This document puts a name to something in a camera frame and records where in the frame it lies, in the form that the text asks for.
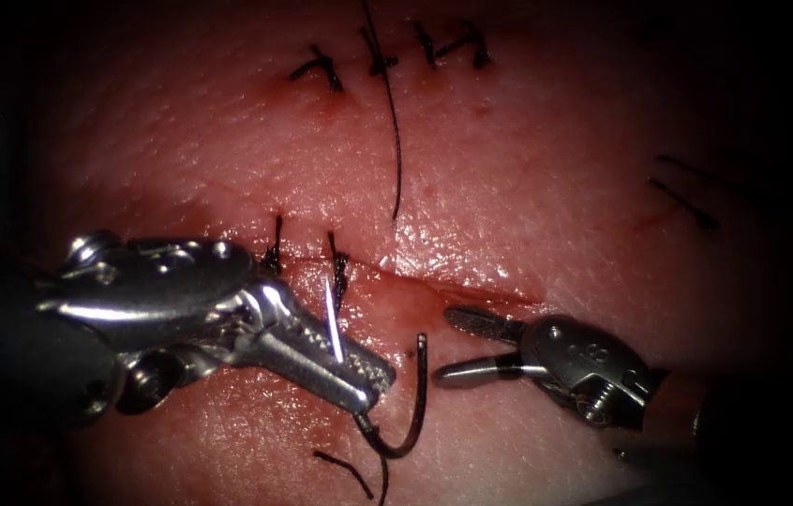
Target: skin surface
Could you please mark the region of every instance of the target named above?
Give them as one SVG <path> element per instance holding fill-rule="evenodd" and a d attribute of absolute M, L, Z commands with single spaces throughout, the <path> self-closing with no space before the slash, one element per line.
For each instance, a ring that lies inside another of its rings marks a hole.
<path fill-rule="evenodd" d="M 29 239 L 56 261 L 74 235 L 232 239 L 260 253 L 284 217 L 284 277 L 316 314 L 331 275 L 325 234 L 352 259 L 340 328 L 390 360 L 372 412 L 399 441 L 415 391 L 415 335 L 430 366 L 505 352 L 445 325 L 448 304 L 567 313 L 651 365 L 734 371 L 773 363 L 793 304 L 773 213 L 655 160 L 673 154 L 755 186 L 783 158 L 761 75 L 711 7 L 373 2 L 391 67 L 403 200 L 382 79 L 368 75 L 359 2 L 94 9 L 43 59 L 26 180 Z M 472 48 L 431 69 L 472 20 Z M 320 69 L 288 74 L 316 44 Z M 654 175 L 722 223 L 716 233 L 646 184 Z M 115 413 L 69 442 L 94 504 L 367 504 L 380 468 L 351 417 L 265 371 L 223 368 L 143 416 Z M 391 504 L 575 504 L 641 483 L 595 433 L 532 384 L 432 388 L 417 449 L 391 463 Z"/>

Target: black suture thread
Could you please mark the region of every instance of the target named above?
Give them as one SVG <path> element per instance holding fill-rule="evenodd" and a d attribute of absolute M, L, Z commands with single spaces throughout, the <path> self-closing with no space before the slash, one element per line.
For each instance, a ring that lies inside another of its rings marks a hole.
<path fill-rule="evenodd" d="M 450 52 L 466 44 L 474 44 L 475 50 L 472 65 L 480 70 L 484 68 L 484 65 L 490 63 L 490 54 L 487 52 L 487 45 L 484 42 L 484 35 L 478 31 L 478 29 L 475 28 L 474 24 L 472 24 L 470 21 L 465 21 L 465 25 L 468 27 L 469 33 L 464 37 L 460 37 L 458 40 L 450 42 L 449 44 L 438 49 L 434 53 L 434 56 L 437 58 L 443 58 Z"/>
<path fill-rule="evenodd" d="M 663 163 L 667 163 L 668 165 L 671 165 L 676 169 L 689 172 L 694 176 L 696 176 L 697 178 L 699 178 L 704 183 L 706 183 L 707 185 L 713 185 L 723 188 L 739 196 L 741 199 L 744 199 L 745 201 L 752 203 L 755 206 L 761 208 L 767 207 L 762 197 L 760 197 L 758 194 L 741 186 L 735 185 L 734 183 L 731 183 L 725 178 L 719 176 L 718 174 L 706 171 L 704 169 L 700 169 L 699 167 L 695 167 L 693 165 L 690 165 L 689 163 L 685 163 L 684 161 L 672 155 L 657 155 L 656 160 Z"/>
<path fill-rule="evenodd" d="M 384 506 L 387 489 L 390 488 L 390 466 L 387 465 L 387 459 L 383 455 L 379 457 L 381 458 L 381 497 L 378 499 L 378 506 Z"/>
<path fill-rule="evenodd" d="M 350 474 L 352 474 L 352 477 L 355 478 L 357 482 L 359 482 L 359 485 L 362 486 L 362 489 L 363 489 L 363 491 L 365 491 L 366 497 L 368 498 L 368 500 L 372 500 L 372 499 L 375 498 L 375 495 L 371 493 L 371 488 L 368 487 L 368 484 L 362 478 L 362 475 L 359 474 L 359 471 L 356 470 L 356 468 L 352 464 L 350 464 L 349 462 L 347 462 L 345 460 L 340 460 L 337 457 L 333 457 L 333 456 L 331 456 L 329 454 L 326 454 L 325 452 L 322 452 L 321 450 L 315 450 L 314 452 L 312 452 L 312 456 L 320 458 L 321 460 L 323 460 L 325 462 L 330 462 L 331 464 L 334 464 L 335 466 L 341 466 L 342 468 L 346 469 L 347 471 L 350 472 Z"/>
<path fill-rule="evenodd" d="M 368 413 L 358 413 L 352 416 L 356 421 L 356 426 L 359 427 L 359 432 L 362 433 L 372 450 L 384 458 L 396 459 L 408 455 L 415 448 L 415 443 L 418 442 L 418 437 L 422 433 L 422 425 L 425 423 L 427 407 L 427 335 L 418 335 L 416 350 L 418 353 L 418 386 L 415 392 L 415 407 L 412 409 L 412 421 L 403 442 L 396 447 L 387 444 L 381 438 L 378 426 L 368 419 Z"/>
<path fill-rule="evenodd" d="M 368 70 L 369 76 L 380 76 L 385 68 L 390 68 L 399 63 L 399 58 L 396 56 L 385 58 L 381 53 L 375 51 L 375 44 L 371 41 L 371 37 L 368 36 L 368 32 L 365 28 L 360 28 L 359 33 L 362 34 L 362 38 L 366 40 L 368 50 L 371 51 L 371 68 Z"/>
<path fill-rule="evenodd" d="M 328 232 L 328 243 L 331 245 L 331 256 L 334 261 L 334 315 L 335 318 L 340 316 L 340 306 L 343 303 L 343 295 L 347 292 L 347 263 L 350 261 L 350 255 L 337 251 L 334 244 L 334 233 Z"/>
<path fill-rule="evenodd" d="M 309 46 L 309 49 L 315 53 L 315 59 L 305 62 L 295 71 L 291 72 L 290 80 L 296 81 L 303 74 L 307 73 L 311 68 L 321 67 L 322 69 L 324 69 L 324 72 L 328 75 L 328 90 L 338 93 L 342 92 L 343 84 L 340 83 L 340 78 L 334 72 L 334 59 L 322 53 L 319 50 L 318 46 L 316 46 L 315 44 Z"/>
<path fill-rule="evenodd" d="M 372 57 L 381 57 L 381 43 L 378 41 L 378 33 L 375 31 L 375 23 L 371 20 L 371 10 L 368 8 L 368 1 L 362 0 L 362 9 L 366 12 L 368 21 L 368 31 L 371 32 Z M 387 67 L 382 68 L 381 77 L 384 79 L 384 87 L 387 90 L 387 102 L 390 104 L 390 115 L 394 119 L 394 137 L 396 138 L 396 202 L 394 203 L 394 213 L 392 221 L 397 221 L 399 215 L 399 202 L 403 194 L 403 149 L 399 141 L 399 125 L 397 124 L 397 108 L 394 106 L 394 92 L 390 89 L 390 77 L 387 75 Z"/>
<path fill-rule="evenodd" d="M 699 209 L 699 208 L 695 207 L 693 204 L 691 204 L 690 202 L 686 201 L 684 199 L 684 197 L 682 197 L 682 196 L 678 195 L 677 193 L 675 193 L 671 188 L 666 186 L 665 183 L 659 181 L 658 179 L 656 179 L 654 177 L 650 177 L 647 181 L 651 185 L 653 185 L 654 187 L 658 188 L 660 191 L 665 193 L 673 201 L 677 202 L 678 205 L 680 205 L 681 207 L 683 207 L 684 209 L 689 211 L 690 214 L 694 216 L 694 219 L 696 220 L 696 225 L 700 229 L 702 229 L 703 231 L 716 231 L 716 230 L 718 230 L 719 222 L 718 222 L 717 219 L 715 219 L 715 217 L 713 217 L 709 213 L 703 211 L 702 209 Z"/>
<path fill-rule="evenodd" d="M 412 22 L 415 28 L 415 40 L 422 45 L 425 50 L 425 59 L 431 68 L 437 69 L 437 62 L 434 61 L 434 39 L 425 31 L 425 27 L 419 22 Z"/>
<path fill-rule="evenodd" d="M 262 265 L 274 271 L 276 275 L 281 275 L 281 226 L 283 224 L 284 218 L 281 215 L 276 216 L 275 243 L 266 249 L 262 256 Z"/>

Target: sutured incision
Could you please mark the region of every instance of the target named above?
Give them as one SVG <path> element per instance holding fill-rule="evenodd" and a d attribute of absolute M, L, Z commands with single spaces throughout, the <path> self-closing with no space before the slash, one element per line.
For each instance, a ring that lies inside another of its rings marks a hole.
<path fill-rule="evenodd" d="M 281 215 L 275 217 L 275 243 L 265 250 L 261 264 L 272 270 L 275 275 L 281 275 L 281 226 L 284 218 Z"/>
<path fill-rule="evenodd" d="M 465 21 L 465 26 L 468 28 L 468 33 L 460 39 L 450 42 L 449 44 L 438 49 L 436 52 L 434 52 L 434 57 L 443 58 L 455 49 L 458 49 L 466 44 L 473 44 L 474 59 L 472 60 L 472 64 L 475 68 L 480 70 L 484 68 L 484 65 L 490 63 L 490 54 L 487 52 L 487 45 L 484 42 L 484 34 L 478 31 L 478 29 L 475 28 L 474 24 L 471 24 L 470 21 Z"/>
<path fill-rule="evenodd" d="M 371 493 L 371 488 L 368 488 L 368 484 L 362 478 L 362 475 L 359 474 L 359 471 L 356 470 L 356 468 L 352 464 L 350 464 L 345 460 L 340 460 L 339 458 L 326 454 L 325 452 L 322 452 L 320 450 L 316 450 L 312 452 L 312 456 L 320 458 L 325 462 L 330 462 L 335 466 L 341 466 L 342 468 L 346 469 L 347 471 L 350 472 L 350 474 L 352 474 L 352 477 L 355 478 L 357 482 L 359 482 L 359 485 L 362 486 L 362 490 L 365 491 L 368 500 L 372 500 L 375 498 L 375 495 Z"/>
<path fill-rule="evenodd" d="M 422 45 L 422 49 L 425 51 L 427 64 L 431 68 L 437 68 L 437 62 L 434 61 L 434 39 L 427 34 L 425 27 L 421 23 L 412 22 L 412 26 L 415 28 L 415 40 Z"/>
<path fill-rule="evenodd" d="M 384 57 L 379 52 L 375 51 L 375 43 L 371 41 L 368 36 L 368 31 L 365 28 L 360 28 L 359 33 L 362 38 L 366 40 L 368 50 L 371 52 L 371 68 L 368 70 L 369 76 L 380 76 L 385 68 L 390 68 L 399 63 L 399 58 L 396 56 Z"/>
<path fill-rule="evenodd" d="M 665 193 L 668 197 L 678 203 L 681 207 L 686 209 L 690 212 L 691 215 L 694 216 L 696 220 L 697 226 L 702 229 L 703 231 L 716 231 L 718 229 L 719 223 L 718 220 L 712 217 L 709 213 L 695 207 L 690 202 L 686 201 L 684 197 L 675 193 L 671 188 L 666 186 L 665 183 L 659 181 L 658 179 L 651 177 L 647 180 L 651 185 L 658 188 L 660 191 Z"/>
<path fill-rule="evenodd" d="M 334 314 L 340 316 L 340 305 L 343 302 L 343 294 L 347 291 L 347 262 L 350 255 L 342 251 L 337 251 L 334 244 L 334 233 L 328 232 L 328 243 L 331 245 L 331 257 L 334 263 Z"/>
<path fill-rule="evenodd" d="M 764 200 L 761 197 L 759 197 L 755 192 L 752 192 L 741 186 L 737 186 L 734 183 L 731 183 L 730 181 L 726 180 L 725 178 L 723 178 L 722 176 L 716 173 L 706 171 L 705 169 L 700 169 L 699 167 L 686 163 L 680 160 L 679 158 L 676 158 L 671 155 L 657 155 L 656 160 L 666 163 L 676 169 L 689 172 L 694 176 L 696 176 L 697 178 L 699 178 L 705 184 L 717 186 L 726 191 L 729 191 L 732 194 L 737 195 L 741 199 L 752 203 L 756 207 L 763 209 L 768 208 L 767 203 L 764 202 Z"/>
<path fill-rule="evenodd" d="M 371 50 L 372 70 L 376 68 L 381 71 L 381 77 L 384 79 L 384 87 L 387 90 L 387 102 L 390 104 L 390 115 L 394 120 L 394 137 L 396 138 L 396 202 L 394 203 L 394 213 L 391 219 L 396 221 L 399 215 L 399 202 L 402 199 L 403 193 L 403 153 L 402 145 L 399 141 L 399 125 L 397 124 L 397 108 L 394 106 L 394 92 L 390 89 L 390 77 L 387 75 L 386 59 L 381 51 L 381 43 L 378 41 L 378 33 L 375 31 L 375 23 L 371 20 L 371 10 L 368 8 L 368 1 L 362 0 L 362 8 L 366 12 L 366 20 L 368 22 L 368 31 L 371 37 L 366 36 L 367 40 L 371 43 L 368 48 Z"/>
<path fill-rule="evenodd" d="M 474 45 L 474 60 L 472 64 L 475 68 L 480 70 L 490 63 L 490 53 L 487 52 L 484 35 L 470 21 L 465 21 L 464 23 L 468 28 L 466 35 L 434 51 L 434 39 L 427 34 L 425 27 L 419 22 L 412 22 L 412 26 L 415 28 L 415 40 L 422 45 L 422 49 L 425 51 L 425 59 L 431 68 L 437 68 L 438 58 L 443 58 L 448 53 L 467 44 Z"/>
<path fill-rule="evenodd" d="M 328 75 L 328 89 L 332 92 L 342 92 L 343 84 L 340 83 L 340 78 L 334 72 L 334 59 L 319 51 L 319 48 L 315 44 L 312 44 L 309 48 L 315 53 L 315 59 L 305 62 L 295 71 L 291 72 L 290 80 L 296 81 L 311 68 L 321 67 Z"/>

